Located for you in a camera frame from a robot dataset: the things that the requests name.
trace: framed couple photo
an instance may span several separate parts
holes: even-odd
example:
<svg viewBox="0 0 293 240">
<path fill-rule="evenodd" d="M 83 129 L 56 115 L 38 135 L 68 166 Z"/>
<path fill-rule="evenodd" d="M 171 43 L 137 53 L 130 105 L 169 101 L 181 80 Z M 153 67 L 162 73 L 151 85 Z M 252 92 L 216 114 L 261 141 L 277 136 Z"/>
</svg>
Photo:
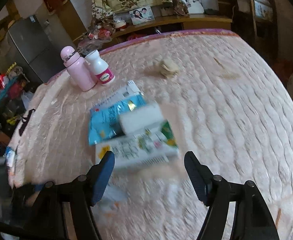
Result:
<svg viewBox="0 0 293 240">
<path fill-rule="evenodd" d="M 150 6 L 137 8 L 137 9 L 134 9 L 133 11 L 130 11 L 129 13 L 130 13 L 133 25 L 154 20 L 154 16 Z"/>
</svg>

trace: blue package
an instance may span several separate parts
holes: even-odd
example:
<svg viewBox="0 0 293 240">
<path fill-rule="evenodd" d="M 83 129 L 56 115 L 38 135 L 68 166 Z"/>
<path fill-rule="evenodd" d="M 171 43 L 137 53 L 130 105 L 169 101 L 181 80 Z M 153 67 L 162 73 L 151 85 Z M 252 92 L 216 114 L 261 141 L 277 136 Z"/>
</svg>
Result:
<svg viewBox="0 0 293 240">
<path fill-rule="evenodd" d="M 119 123 L 119 115 L 145 105 L 146 102 L 142 95 L 137 94 L 97 112 L 91 109 L 88 133 L 89 145 L 94 145 L 123 134 Z"/>
</svg>

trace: pink bottle cap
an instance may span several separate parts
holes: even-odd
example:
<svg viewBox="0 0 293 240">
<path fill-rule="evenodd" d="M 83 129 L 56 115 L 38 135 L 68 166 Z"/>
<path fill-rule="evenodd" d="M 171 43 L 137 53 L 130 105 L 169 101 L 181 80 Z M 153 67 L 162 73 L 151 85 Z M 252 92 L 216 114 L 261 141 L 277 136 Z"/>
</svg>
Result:
<svg viewBox="0 0 293 240">
<path fill-rule="evenodd" d="M 71 66 L 74 62 L 76 62 L 80 58 L 80 54 L 76 52 L 75 49 L 71 46 L 64 47 L 61 50 L 60 56 L 64 62 L 65 67 Z"/>
</svg>

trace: bed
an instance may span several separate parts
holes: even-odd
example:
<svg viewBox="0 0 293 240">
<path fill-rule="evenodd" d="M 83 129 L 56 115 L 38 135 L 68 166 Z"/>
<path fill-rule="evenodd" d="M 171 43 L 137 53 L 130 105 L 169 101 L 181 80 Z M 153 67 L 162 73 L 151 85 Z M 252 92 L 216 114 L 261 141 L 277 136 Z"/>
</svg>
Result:
<svg viewBox="0 0 293 240">
<path fill-rule="evenodd" d="M 98 222 L 102 238 L 196 239 L 207 208 L 183 167 L 184 154 L 192 150 L 213 174 L 236 183 L 253 180 L 280 239 L 293 239 L 293 102 L 247 43 L 226 30 L 188 30 L 139 38 L 100 54 L 116 75 L 109 87 L 81 92 L 64 71 L 38 88 L 29 106 L 36 111 L 22 136 L 17 129 L 10 142 L 18 145 L 12 184 L 59 184 L 85 174 L 95 160 L 88 146 L 89 109 L 134 80 L 172 116 L 180 158 L 112 177 L 129 198 Z M 154 65 L 166 56 L 181 68 L 168 79 Z M 224 239 L 231 227 L 230 214 Z"/>
</svg>

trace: bottle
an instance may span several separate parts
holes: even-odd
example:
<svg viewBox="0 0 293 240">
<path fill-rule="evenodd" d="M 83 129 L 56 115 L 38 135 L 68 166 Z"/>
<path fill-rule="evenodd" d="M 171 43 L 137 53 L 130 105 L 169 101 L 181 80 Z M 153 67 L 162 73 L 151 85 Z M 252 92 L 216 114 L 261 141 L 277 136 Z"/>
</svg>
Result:
<svg viewBox="0 0 293 240">
<path fill-rule="evenodd" d="M 95 86 L 96 77 L 91 75 L 87 62 L 73 47 L 64 47 L 60 55 L 67 72 L 82 91 L 88 91 Z"/>
<path fill-rule="evenodd" d="M 97 50 L 92 51 L 85 57 L 88 62 L 89 71 L 97 77 L 102 85 L 106 85 L 114 81 L 115 76 L 109 69 L 109 65 L 100 58 Z"/>
</svg>

